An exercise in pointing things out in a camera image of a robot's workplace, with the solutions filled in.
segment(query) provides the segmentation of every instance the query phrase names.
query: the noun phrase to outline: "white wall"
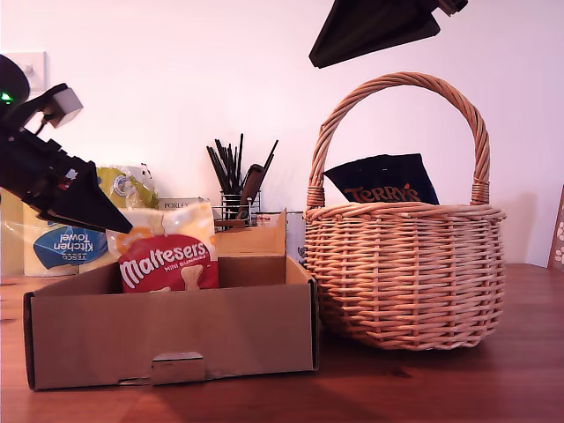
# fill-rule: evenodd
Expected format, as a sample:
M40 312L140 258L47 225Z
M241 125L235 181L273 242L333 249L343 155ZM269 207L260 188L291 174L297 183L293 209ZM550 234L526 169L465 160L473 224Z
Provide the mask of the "white wall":
M315 69L308 53L331 0L3 0L2 49L44 49L50 82L85 105L45 136L96 162L149 164L164 196L219 199L204 149L246 135L244 162L280 144L263 186L269 210L303 210L320 123L356 85L392 71L447 79L491 135L492 203L508 214L507 259L545 265L562 170L564 2L471 0L435 38ZM328 168L421 152L443 204L470 200L473 149L440 97L396 88L347 116ZM328 204L343 202L332 187Z

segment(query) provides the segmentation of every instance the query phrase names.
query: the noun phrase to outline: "wooden tabletop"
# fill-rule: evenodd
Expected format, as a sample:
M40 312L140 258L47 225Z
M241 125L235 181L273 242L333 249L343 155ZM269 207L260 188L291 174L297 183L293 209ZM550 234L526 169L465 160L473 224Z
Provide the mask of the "wooden tabletop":
M49 281L2 282L2 422L564 421L558 271L510 265L501 324L472 349L382 351L324 334L317 373L43 392L27 388L21 302Z

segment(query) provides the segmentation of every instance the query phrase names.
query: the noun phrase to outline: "woven wicker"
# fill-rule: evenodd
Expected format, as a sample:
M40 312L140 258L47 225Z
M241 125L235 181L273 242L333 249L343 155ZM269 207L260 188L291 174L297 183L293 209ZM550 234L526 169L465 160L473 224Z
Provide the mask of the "woven wicker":
M335 129L372 93L415 85L439 93L471 126L476 166L471 205L372 203L325 207L323 170ZM309 176L307 266L323 322L387 349L475 346L501 314L505 269L500 222L489 203L489 141L479 111L438 78L401 72L350 93L322 125Z

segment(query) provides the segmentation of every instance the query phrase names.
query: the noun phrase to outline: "cardboard box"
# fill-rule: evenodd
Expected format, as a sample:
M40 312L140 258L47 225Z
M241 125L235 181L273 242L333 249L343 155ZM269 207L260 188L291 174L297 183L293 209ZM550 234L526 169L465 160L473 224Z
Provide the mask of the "cardboard box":
M30 388L317 370L315 283L284 231L218 236L220 289L124 294L113 263L27 293Z

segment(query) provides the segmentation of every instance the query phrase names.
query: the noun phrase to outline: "light switch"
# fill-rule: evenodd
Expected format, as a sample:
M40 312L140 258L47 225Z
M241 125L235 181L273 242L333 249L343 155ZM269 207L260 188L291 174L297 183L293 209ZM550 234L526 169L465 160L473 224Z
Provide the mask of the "light switch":
M44 51L2 52L26 74L32 92L47 89L47 54Z

